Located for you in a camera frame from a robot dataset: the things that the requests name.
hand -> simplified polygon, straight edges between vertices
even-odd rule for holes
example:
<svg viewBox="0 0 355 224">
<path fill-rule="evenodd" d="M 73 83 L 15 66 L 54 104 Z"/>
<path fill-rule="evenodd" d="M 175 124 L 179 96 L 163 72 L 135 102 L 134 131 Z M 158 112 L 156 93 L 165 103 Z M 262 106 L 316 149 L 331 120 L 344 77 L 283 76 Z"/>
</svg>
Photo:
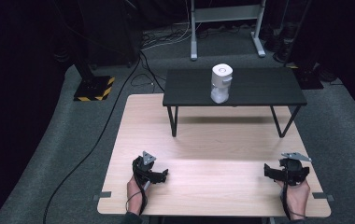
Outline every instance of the hand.
<svg viewBox="0 0 355 224">
<path fill-rule="evenodd" d="M 128 212 L 135 213 L 139 216 L 142 206 L 142 194 L 140 193 L 140 188 L 136 184 L 134 176 L 132 176 L 127 183 L 127 199 L 129 200 Z"/>
<path fill-rule="evenodd" d="M 283 188 L 283 182 L 276 180 L 276 182 Z M 286 202 L 289 207 L 291 220 L 304 219 L 306 202 L 308 201 L 310 187 L 308 182 L 303 181 L 298 186 L 288 186 L 286 195 Z"/>
</svg>

black tabletop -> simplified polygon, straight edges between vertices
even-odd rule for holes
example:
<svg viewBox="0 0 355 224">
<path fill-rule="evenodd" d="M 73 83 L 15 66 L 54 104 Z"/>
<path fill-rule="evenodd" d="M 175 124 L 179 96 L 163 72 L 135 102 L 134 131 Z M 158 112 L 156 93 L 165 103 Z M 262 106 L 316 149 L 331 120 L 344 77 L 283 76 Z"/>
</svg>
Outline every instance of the black tabletop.
<svg viewBox="0 0 355 224">
<path fill-rule="evenodd" d="M 168 70 L 164 106 L 306 105 L 290 68 L 233 68 L 229 99 L 210 98 L 212 69 Z"/>
</svg>

table leg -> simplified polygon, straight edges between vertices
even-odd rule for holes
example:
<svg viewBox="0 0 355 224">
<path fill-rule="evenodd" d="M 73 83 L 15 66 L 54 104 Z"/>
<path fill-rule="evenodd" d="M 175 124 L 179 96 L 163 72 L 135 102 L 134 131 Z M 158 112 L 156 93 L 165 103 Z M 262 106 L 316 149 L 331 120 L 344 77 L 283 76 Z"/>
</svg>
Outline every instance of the table leg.
<svg viewBox="0 0 355 224">
<path fill-rule="evenodd" d="M 254 32 L 250 33 L 253 43 L 254 43 L 254 46 L 256 47 L 257 53 L 259 54 L 259 57 L 261 57 L 261 58 L 265 57 L 265 51 L 264 51 L 262 43 L 260 42 L 260 39 L 259 39 L 259 32 L 260 32 L 260 28 L 262 26 L 264 9 L 265 9 L 265 0 L 262 0 L 262 2 L 260 3 L 259 15 L 258 15 L 257 21 L 256 21 L 256 29 Z"/>
<path fill-rule="evenodd" d="M 178 106 L 175 106 L 175 117 L 172 115 L 171 106 L 168 106 L 168 115 L 169 122 L 171 123 L 172 136 L 177 136 L 177 128 L 178 128 Z"/>
<path fill-rule="evenodd" d="M 299 112 L 299 109 L 301 106 L 300 105 L 296 106 L 296 108 L 293 111 L 293 114 L 291 115 L 291 118 L 289 119 L 288 124 L 285 127 L 285 130 L 283 131 L 283 133 L 280 130 L 279 122 L 277 121 L 277 115 L 274 110 L 274 107 L 271 105 L 270 105 L 270 107 L 271 107 L 271 112 L 273 113 L 274 122 L 276 123 L 276 126 L 277 126 L 277 133 L 279 134 L 279 137 L 283 138 L 283 137 L 285 137 L 285 134 L 288 131 L 289 127 L 291 127 L 291 123 L 294 121 L 294 118 L 296 117 L 297 113 Z"/>
</svg>

white cylindrical object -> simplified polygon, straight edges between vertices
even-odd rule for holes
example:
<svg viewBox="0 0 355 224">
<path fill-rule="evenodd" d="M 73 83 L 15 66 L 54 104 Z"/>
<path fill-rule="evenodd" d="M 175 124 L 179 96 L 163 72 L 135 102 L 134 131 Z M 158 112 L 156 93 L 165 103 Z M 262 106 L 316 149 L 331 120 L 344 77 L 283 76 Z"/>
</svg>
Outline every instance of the white cylindrical object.
<svg viewBox="0 0 355 224">
<path fill-rule="evenodd" d="M 228 100 L 232 80 L 233 68 L 229 65 L 221 63 L 212 68 L 210 97 L 215 103 L 221 104 Z"/>
</svg>

hazard tape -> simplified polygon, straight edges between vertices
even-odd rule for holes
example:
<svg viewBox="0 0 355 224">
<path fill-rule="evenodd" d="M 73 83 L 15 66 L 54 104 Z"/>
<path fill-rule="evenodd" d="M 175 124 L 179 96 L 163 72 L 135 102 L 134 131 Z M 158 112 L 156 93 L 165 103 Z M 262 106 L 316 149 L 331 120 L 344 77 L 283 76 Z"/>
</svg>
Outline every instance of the hazard tape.
<svg viewBox="0 0 355 224">
<path fill-rule="evenodd" d="M 102 95 L 95 96 L 95 97 L 75 97 L 75 101 L 102 101 L 102 100 L 107 99 L 108 95 L 111 92 L 111 86 L 114 83 L 114 79 L 115 79 L 114 77 L 111 77 L 108 80 L 106 90 L 104 91 L 104 93 Z"/>
</svg>

